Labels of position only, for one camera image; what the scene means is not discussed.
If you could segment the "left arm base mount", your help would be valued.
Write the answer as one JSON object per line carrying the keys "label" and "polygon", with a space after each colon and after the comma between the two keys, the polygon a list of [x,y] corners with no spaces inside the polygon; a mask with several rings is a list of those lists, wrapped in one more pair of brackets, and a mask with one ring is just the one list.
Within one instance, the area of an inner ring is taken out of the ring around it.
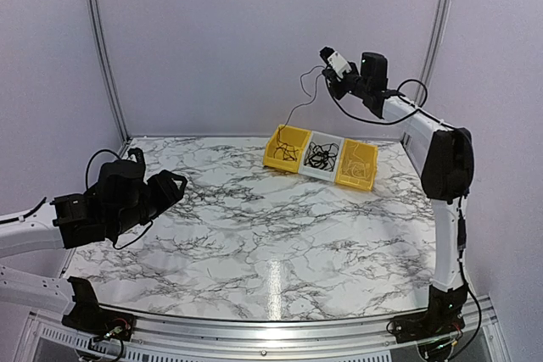
{"label": "left arm base mount", "polygon": [[120,333],[115,336],[122,341],[131,339],[136,321],[133,314],[101,307],[91,282],[86,279],[71,276],[67,282],[73,289],[72,301],[75,305],[68,314],[63,315],[64,326],[100,337],[119,327]]}

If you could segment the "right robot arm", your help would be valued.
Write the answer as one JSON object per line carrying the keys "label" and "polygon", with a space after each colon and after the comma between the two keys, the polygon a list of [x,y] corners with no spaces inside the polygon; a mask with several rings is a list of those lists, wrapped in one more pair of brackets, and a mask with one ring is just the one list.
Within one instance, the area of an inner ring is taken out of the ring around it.
{"label": "right robot arm", "polygon": [[363,53],[355,64],[324,47],[320,57],[335,102],[346,95],[359,98],[374,115],[374,125],[399,125],[424,148],[418,174],[434,212],[436,264],[420,326],[429,335],[437,335],[461,312],[468,295],[462,258],[467,243],[464,212],[474,176],[471,133],[426,112],[400,88],[389,88],[388,61],[382,54]]}

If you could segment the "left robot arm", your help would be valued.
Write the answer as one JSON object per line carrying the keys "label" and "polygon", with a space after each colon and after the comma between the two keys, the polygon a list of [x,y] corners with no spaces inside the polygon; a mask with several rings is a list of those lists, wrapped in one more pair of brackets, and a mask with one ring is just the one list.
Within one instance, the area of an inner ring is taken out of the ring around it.
{"label": "left robot arm", "polygon": [[[119,237],[134,226],[152,223],[180,202],[186,177],[168,170],[145,176],[143,158],[117,159],[101,166],[98,180],[84,193],[42,200],[34,209],[1,221],[1,255],[46,249],[72,249]],[[86,279],[49,278],[1,268],[1,299],[5,302],[73,316],[89,332],[107,325]]]}

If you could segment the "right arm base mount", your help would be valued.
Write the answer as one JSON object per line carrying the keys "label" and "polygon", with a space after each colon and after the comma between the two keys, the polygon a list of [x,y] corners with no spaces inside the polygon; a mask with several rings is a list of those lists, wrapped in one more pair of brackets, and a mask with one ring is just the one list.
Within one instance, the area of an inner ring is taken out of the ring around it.
{"label": "right arm base mount", "polygon": [[428,290],[428,307],[421,312],[393,317],[386,326],[397,343],[419,341],[463,329],[462,307],[467,285],[443,292],[433,285]]}

